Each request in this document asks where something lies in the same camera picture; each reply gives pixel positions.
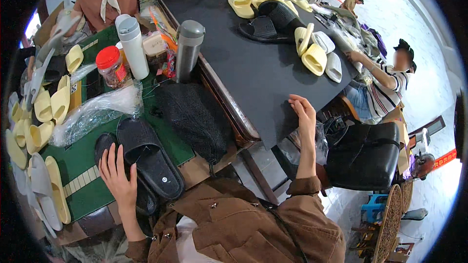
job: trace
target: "blue stool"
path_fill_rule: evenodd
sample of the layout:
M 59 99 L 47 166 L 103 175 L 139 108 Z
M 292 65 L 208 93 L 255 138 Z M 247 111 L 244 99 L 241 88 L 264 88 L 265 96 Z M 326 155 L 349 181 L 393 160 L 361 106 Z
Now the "blue stool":
M 384 211 L 385 205 L 387 204 L 386 199 L 383 203 L 377 203 L 377 200 L 383 200 L 381 197 L 388 197 L 388 194 L 369 194 L 369 196 L 371 197 L 370 201 L 361 206 L 361 211 L 366 212 L 367 222 L 374 223 L 377 222 L 377 214 Z

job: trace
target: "brown shirt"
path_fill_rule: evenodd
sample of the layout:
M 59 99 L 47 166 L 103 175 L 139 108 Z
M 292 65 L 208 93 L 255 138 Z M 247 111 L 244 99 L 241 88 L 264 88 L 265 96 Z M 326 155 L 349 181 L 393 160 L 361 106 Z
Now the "brown shirt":
M 323 213 L 316 177 L 294 180 L 276 213 L 289 227 L 309 262 L 344 262 L 346 243 L 333 221 Z M 217 179 L 198 185 L 176 201 L 153 229 L 153 241 L 129 242 L 134 262 L 178 262 L 177 215 L 193 219 L 197 252 L 224 263 L 303 262 L 298 248 L 275 216 L 254 193 L 234 180 Z
M 101 2 L 102 0 L 76 0 L 73 9 L 76 11 L 83 12 L 85 14 L 86 20 L 90 24 L 91 31 L 99 32 L 105 29 L 106 27 L 112 25 L 119 16 L 117 9 L 110 6 L 109 3 L 106 4 L 106 21 L 104 22 L 101 18 Z M 135 15 L 139 12 L 137 0 L 117 0 L 120 13 Z
M 356 6 L 356 0 L 345 0 L 341 6 L 346 7 L 350 11 L 354 11 L 354 7 Z

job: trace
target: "red banner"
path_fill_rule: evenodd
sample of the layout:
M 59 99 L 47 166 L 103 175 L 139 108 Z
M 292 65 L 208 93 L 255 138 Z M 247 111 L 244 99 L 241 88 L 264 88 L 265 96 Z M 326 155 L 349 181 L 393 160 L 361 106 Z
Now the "red banner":
M 442 155 L 438 158 L 434 163 L 434 169 L 440 168 L 441 166 L 445 165 L 446 163 L 452 161 L 457 157 L 457 150 L 453 149 L 448 154 Z

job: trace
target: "round woven mat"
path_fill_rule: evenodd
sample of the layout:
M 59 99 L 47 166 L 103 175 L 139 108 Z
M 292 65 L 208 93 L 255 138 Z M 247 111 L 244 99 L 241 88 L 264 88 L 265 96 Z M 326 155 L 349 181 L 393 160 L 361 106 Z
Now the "round woven mat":
M 382 217 L 377 244 L 375 246 L 372 263 L 383 263 L 389 256 L 395 242 L 401 219 L 401 189 L 399 185 L 393 185 L 387 199 L 387 205 Z
M 413 179 L 406 180 L 404 183 L 400 185 L 401 187 L 401 195 L 403 199 L 403 208 L 401 210 L 402 213 L 406 213 L 410 208 L 411 204 L 411 197 L 413 196 Z

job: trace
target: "white water bottle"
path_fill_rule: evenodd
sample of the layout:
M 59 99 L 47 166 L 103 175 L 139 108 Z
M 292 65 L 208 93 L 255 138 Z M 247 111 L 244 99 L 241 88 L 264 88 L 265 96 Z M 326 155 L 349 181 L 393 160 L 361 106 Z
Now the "white water bottle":
M 144 79 L 149 74 L 149 67 L 137 19 L 128 14 L 119 15 L 116 18 L 116 28 L 133 76 Z

